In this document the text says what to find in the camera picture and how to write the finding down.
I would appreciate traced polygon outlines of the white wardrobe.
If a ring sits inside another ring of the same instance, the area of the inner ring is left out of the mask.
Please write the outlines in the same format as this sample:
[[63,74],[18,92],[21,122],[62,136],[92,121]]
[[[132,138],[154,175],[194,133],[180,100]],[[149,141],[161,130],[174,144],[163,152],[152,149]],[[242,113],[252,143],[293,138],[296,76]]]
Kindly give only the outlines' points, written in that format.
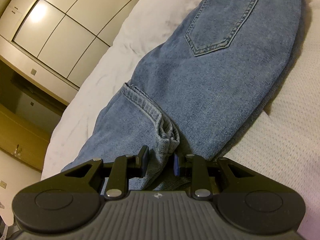
[[1,60],[69,104],[139,0],[1,0]]

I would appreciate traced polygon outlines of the lavender duvet cover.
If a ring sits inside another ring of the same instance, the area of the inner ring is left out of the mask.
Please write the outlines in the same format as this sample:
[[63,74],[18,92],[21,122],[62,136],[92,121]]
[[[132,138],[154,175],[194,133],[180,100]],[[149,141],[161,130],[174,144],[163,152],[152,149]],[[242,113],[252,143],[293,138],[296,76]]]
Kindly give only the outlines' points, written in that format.
[[[166,41],[200,0],[140,0],[55,128],[42,178],[73,162],[98,113],[138,61]],[[227,157],[288,185],[319,204],[319,0],[306,0],[307,32],[293,70]]]

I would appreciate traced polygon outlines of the blue denim jeans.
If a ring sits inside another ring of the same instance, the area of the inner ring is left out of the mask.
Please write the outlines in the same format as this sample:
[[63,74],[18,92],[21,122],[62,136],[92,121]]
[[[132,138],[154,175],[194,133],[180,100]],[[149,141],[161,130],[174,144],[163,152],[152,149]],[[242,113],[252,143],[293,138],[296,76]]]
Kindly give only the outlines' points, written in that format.
[[132,190],[178,190],[176,154],[212,160],[257,118],[291,67],[304,0],[202,0],[173,34],[147,53],[99,113],[73,168],[150,149]]

